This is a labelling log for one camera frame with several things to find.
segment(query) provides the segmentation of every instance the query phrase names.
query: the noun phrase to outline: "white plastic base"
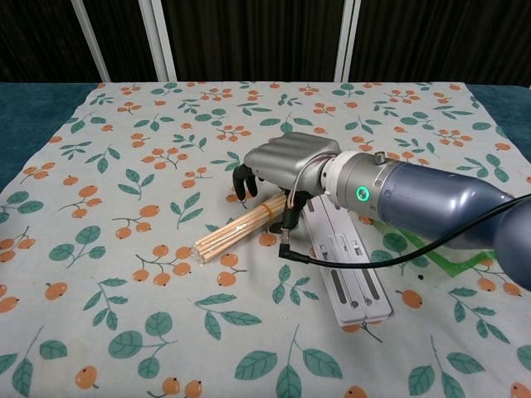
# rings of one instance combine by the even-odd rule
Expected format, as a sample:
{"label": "white plastic base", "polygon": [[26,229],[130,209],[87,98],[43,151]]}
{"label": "white plastic base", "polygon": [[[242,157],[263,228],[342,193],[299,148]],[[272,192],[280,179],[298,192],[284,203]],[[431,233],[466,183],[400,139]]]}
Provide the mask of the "white plastic base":
{"label": "white plastic base", "polygon": [[[318,259],[341,263],[369,261],[346,209],[321,195],[308,201],[303,214]],[[321,273],[339,326],[380,321],[391,314],[391,305],[374,269],[321,267]]]}

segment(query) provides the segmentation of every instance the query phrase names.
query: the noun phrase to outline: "rubber band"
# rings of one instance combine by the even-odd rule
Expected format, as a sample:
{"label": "rubber band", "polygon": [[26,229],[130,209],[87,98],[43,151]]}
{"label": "rubber band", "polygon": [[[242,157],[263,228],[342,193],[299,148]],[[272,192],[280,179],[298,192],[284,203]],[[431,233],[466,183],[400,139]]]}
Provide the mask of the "rubber band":
{"label": "rubber band", "polygon": [[273,211],[269,208],[269,206],[267,206],[265,203],[261,203],[260,206],[265,207],[265,209],[266,209],[267,212],[269,213],[269,219],[270,219],[270,220],[273,220],[273,219],[274,219],[274,217],[273,217]]}

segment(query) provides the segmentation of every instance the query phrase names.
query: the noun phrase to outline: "black cable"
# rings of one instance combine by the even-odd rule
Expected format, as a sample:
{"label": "black cable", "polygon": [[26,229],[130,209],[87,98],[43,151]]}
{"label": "black cable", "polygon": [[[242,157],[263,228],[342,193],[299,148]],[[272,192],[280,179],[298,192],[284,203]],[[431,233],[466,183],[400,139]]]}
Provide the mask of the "black cable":
{"label": "black cable", "polygon": [[303,255],[296,251],[290,250],[289,243],[280,244],[279,257],[283,259],[287,259],[287,260],[298,261],[298,262],[302,262],[305,264],[310,263],[310,264],[320,265],[322,267],[328,267],[328,268],[371,269],[371,268],[390,267],[392,265],[397,265],[400,263],[405,263],[406,261],[413,260],[416,257],[420,257],[421,255],[425,255],[426,253],[429,253],[430,251],[436,249],[437,247],[444,245],[447,241],[454,239],[456,236],[462,234],[463,232],[469,230],[470,228],[473,228],[474,226],[477,226],[481,222],[487,221],[490,218],[495,217],[498,214],[503,213],[504,211],[507,211],[508,209],[518,205],[519,203],[523,201],[528,200],[529,198],[531,198],[531,193],[528,195],[524,195],[522,197],[517,197],[516,199],[513,199],[512,201],[507,201],[506,203],[502,203],[501,205],[489,211],[486,211],[481,216],[477,216],[474,220],[467,222],[463,226],[460,226],[454,229],[453,231],[442,236],[438,240],[431,242],[429,245],[426,245],[419,250],[413,251],[412,253],[409,253],[407,255],[402,255],[392,260],[377,261],[375,263],[334,263],[331,261],[322,261],[322,260],[314,259],[310,257],[309,255]]}

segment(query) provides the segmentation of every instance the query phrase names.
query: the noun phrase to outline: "robotic arm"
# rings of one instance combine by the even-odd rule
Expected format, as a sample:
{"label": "robotic arm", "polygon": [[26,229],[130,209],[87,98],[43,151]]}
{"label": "robotic arm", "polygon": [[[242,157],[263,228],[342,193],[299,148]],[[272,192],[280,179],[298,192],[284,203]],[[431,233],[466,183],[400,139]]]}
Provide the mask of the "robotic arm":
{"label": "robotic arm", "polygon": [[[255,176],[289,192],[281,257],[337,268],[377,268],[442,244],[494,248],[504,272],[531,290],[531,195],[514,199],[477,178],[391,160],[384,153],[342,152],[332,139],[303,133],[273,138],[245,156],[233,173],[240,199],[245,197],[244,182],[256,195]],[[400,259],[367,265],[330,264],[291,251],[290,231],[306,201],[323,193],[337,206],[434,242]]]}

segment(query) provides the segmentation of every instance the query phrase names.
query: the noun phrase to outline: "robotic hand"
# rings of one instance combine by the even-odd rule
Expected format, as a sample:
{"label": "robotic hand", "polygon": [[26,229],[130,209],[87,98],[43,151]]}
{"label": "robotic hand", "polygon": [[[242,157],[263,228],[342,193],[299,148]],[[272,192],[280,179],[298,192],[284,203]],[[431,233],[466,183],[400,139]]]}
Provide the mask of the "robotic hand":
{"label": "robotic hand", "polygon": [[[442,244],[494,248],[505,273],[531,290],[531,195],[514,199],[474,177],[391,160],[384,153],[342,152],[336,141],[304,133],[273,138],[244,157],[233,173],[240,199],[245,197],[244,182],[256,195],[255,176],[289,193],[282,218],[282,257],[331,266],[289,250],[289,231],[306,201],[325,193],[337,206],[434,240],[398,262]],[[338,268],[391,265],[384,263]]]}

